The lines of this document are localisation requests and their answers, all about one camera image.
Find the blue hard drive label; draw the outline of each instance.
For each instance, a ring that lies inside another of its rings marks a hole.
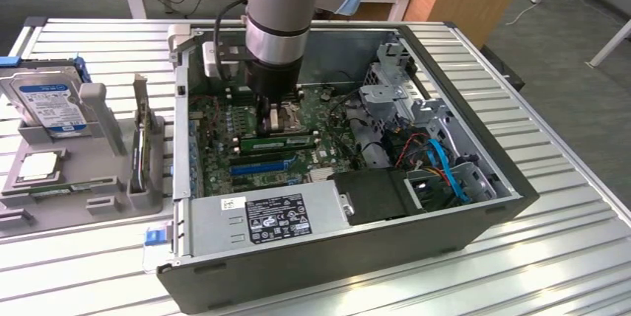
[[[85,128],[77,98],[72,96],[67,85],[31,85],[20,86],[19,89],[24,103],[43,127],[65,133]]]

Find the green circuit board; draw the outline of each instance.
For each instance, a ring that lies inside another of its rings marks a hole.
[[[345,172],[364,166],[355,152],[349,126],[335,120],[341,110],[329,117],[331,108],[343,94],[329,99],[327,95],[333,93],[331,88],[309,87],[303,91],[300,100],[283,102],[289,117],[285,126],[288,134],[268,138],[256,137],[252,105],[244,106],[241,100],[225,97],[191,97],[189,127],[195,150],[199,150],[199,155],[191,153],[195,157],[191,167],[196,167],[195,175],[201,174],[197,179],[201,185],[199,195],[216,196],[295,185],[308,182],[309,170],[316,168]],[[252,174],[233,174],[231,171],[271,162],[279,165],[283,162],[285,169]]]

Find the slotted metal surface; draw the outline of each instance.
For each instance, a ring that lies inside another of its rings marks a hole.
[[[52,19],[21,45],[27,58],[80,52],[108,105],[129,117],[133,72],[172,120],[169,21]],[[542,198],[467,248],[438,258],[277,295],[208,315],[619,315],[631,311],[630,212],[512,91],[458,30],[411,23],[447,76]],[[438,96],[424,74],[429,94]],[[17,147],[17,115],[0,103],[0,175]],[[167,129],[172,137],[172,127]],[[164,144],[164,173],[172,141]],[[164,191],[171,192],[171,179]],[[0,315],[179,315],[141,269],[157,216],[0,240]]]

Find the power supply label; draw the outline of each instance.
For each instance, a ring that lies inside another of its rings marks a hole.
[[[245,202],[245,214],[255,244],[312,233],[301,194]]]
[[[85,119],[67,85],[20,86],[20,91],[41,126],[61,132],[85,128]]]

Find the blue cable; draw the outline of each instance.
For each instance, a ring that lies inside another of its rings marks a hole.
[[[436,158],[433,157],[433,151],[431,150],[427,151],[427,157],[429,158],[429,162],[432,163],[432,166],[438,167],[438,161],[436,161]]]
[[[447,155],[444,154],[443,146],[440,146],[440,143],[438,142],[436,139],[429,139],[429,144],[432,144],[433,148],[436,149],[438,157],[440,158],[440,164],[443,165],[444,175],[447,176],[447,179],[450,180],[454,193],[460,198],[463,203],[468,203],[471,199],[464,194],[463,189],[460,188],[460,185],[458,184],[458,181],[455,180],[454,175],[451,174],[450,160],[447,158]],[[432,156],[433,154],[428,155],[429,161],[432,161]]]

